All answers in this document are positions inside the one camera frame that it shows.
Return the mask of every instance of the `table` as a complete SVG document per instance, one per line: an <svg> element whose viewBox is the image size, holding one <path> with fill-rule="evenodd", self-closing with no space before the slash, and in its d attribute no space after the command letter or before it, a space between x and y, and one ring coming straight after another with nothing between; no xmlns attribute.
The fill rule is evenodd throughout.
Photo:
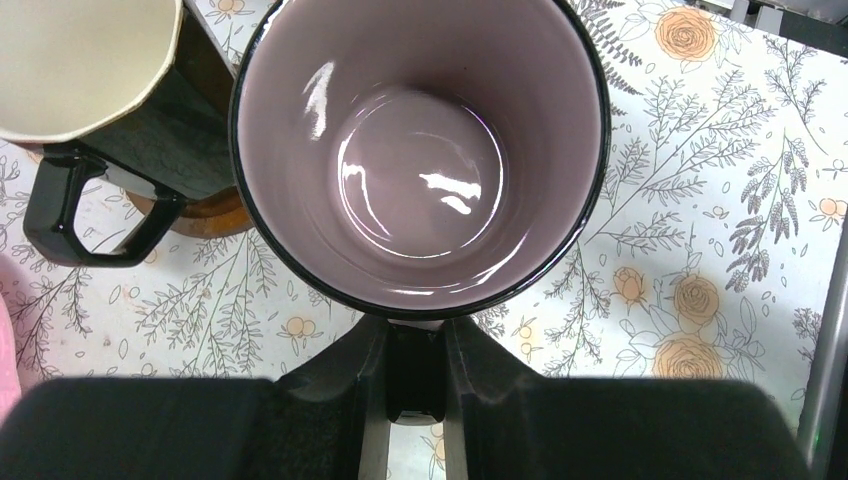
<svg viewBox="0 0 848 480"><path fill-rule="evenodd" d="M740 379L797 428L848 209L848 61L665 0L574 0L604 59L613 151L579 244L479 326L557 376ZM235 62L266 0L198 0ZM0 147L0 291L24 388L61 375L277 378L358 313L255 231L169 234L139 267L62 268L21 233L35 158ZM141 214L93 182L107 249ZM442 478L439 425L392 430L390 477Z"/></svg>

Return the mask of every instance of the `brown wooden base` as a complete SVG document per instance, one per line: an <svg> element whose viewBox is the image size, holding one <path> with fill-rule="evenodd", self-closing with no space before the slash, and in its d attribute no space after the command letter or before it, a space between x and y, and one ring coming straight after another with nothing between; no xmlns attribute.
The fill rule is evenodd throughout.
<svg viewBox="0 0 848 480"><path fill-rule="evenodd" d="M129 192L127 197L145 215L153 207L153 200L148 198ZM253 223L241 203L238 190L232 187L188 205L171 230L187 237L208 239L228 237L251 227Z"/></svg>

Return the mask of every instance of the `black rim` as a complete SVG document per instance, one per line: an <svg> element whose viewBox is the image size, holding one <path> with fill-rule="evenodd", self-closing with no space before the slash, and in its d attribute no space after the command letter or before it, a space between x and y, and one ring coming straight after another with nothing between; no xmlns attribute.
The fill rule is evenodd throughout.
<svg viewBox="0 0 848 480"><path fill-rule="evenodd" d="M280 8L283 7L283 3L285 1L286 0L278 0L277 3L275 3L268 10L268 13L265 14L265 17L259 23L259 27L257 27L256 31L250 39L250 42L248 43L247 50L245 51L244 57L242 58L241 68L238 72L238 76L236 77L236 82L233 88L233 95L230 103L229 139L230 152L232 155L233 173L236 179L236 185L238 186L239 193L241 194L242 201L244 202L244 205L247 208L248 214L253 220L256 229L259 231L259 234L262 235L262 237L265 239L265 241L268 243L274 253L278 257L280 257L283 263L288 268L290 268L295 273L295 275L297 275L301 280L306 282L311 287L315 288L320 292L325 293L333 300L343 303L351 308L355 308L361 312L398 320L444 320L461 317L464 315L470 315L472 313L485 310L497 304L503 303L506 300L509 300L510 298L518 295L519 293L529 288L533 283L539 280L539 278L548 273L557 264L557 262L559 262L562 257L565 256L571 246L577 241L577 237L583 231L583 228L586 226L586 222L589 219L589 215L592 213L592 210L595 207L595 203L597 202L598 197L600 195L601 186L603 184L604 175L606 174L607 169L610 139L612 133L609 93L607 92L607 84L606 79L604 77L604 70L601 65L601 59L598 56L598 52L595 50L594 45L592 44L589 32L586 31L586 28L583 26L583 23L580 21L580 18L577 16L574 10L572 10L572 8L565 3L565 0L552 1L554 2L554 4L556 4L557 7L559 7L560 11L563 13L563 15L566 16L566 18L568 18L571 25L577 31L577 34L580 37L581 42L583 43L583 47L586 50L586 53L589 55L589 62L591 63L592 71L595 74L595 85L597 87L598 98L600 100L601 108L601 145L598 152L598 163L595 171L595 179L592 183L589 195L586 197L586 201L583 204L583 209L580 212L580 218L572 227L568 235L566 235L565 239L563 239L562 243L560 243L560 245L554 251L554 253L551 254L544 262L542 262L541 265L536 267L529 275L516 282L512 287L474 303L438 310L408 310L402 308L384 307L352 297L340 290L331 287L330 285L313 275L311 272L309 272L306 268L303 267L303 265L301 265L297 260L294 259L294 257L289 254L289 252L283 247L282 244L280 244L280 242L277 241L277 239L271 233L270 229L268 228L268 225L265 224L265 222L262 220L262 216L259 215L259 212L256 209L256 204L253 202L253 197L250 195L250 191L245 181L244 169L242 168L241 155L239 153L238 148L238 113L241 101L240 95L238 95L238 93L241 91L242 84L244 83L245 73L250 67L250 61L253 58L253 54L265 35L265 29L263 28L264 25L267 24L268 18L271 15L274 15Z"/></svg>

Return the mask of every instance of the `black handle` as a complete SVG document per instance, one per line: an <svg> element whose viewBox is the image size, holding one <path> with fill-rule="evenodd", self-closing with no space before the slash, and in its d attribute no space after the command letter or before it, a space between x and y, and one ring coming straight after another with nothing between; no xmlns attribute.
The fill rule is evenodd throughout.
<svg viewBox="0 0 848 480"><path fill-rule="evenodd" d="M145 258L185 207L185 198L157 187L153 209L111 253L92 253L74 232L86 182L106 173L106 162L79 153L46 156L38 167L24 234L48 261L67 267L132 267Z"/></svg>

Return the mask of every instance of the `ceramic mug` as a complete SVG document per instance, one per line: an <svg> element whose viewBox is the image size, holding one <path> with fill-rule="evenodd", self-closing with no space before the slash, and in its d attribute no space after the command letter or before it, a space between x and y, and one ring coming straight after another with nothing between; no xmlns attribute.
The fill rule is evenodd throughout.
<svg viewBox="0 0 848 480"><path fill-rule="evenodd" d="M549 271L610 141L601 63L564 0L278 2L230 115L237 185L274 252L401 320L473 313Z"/></svg>
<svg viewBox="0 0 848 480"><path fill-rule="evenodd" d="M235 71L194 2L0 2L0 138L43 153L24 233L49 261L143 261L185 205L234 185L227 108ZM85 183L155 199L112 252L74 232Z"/></svg>

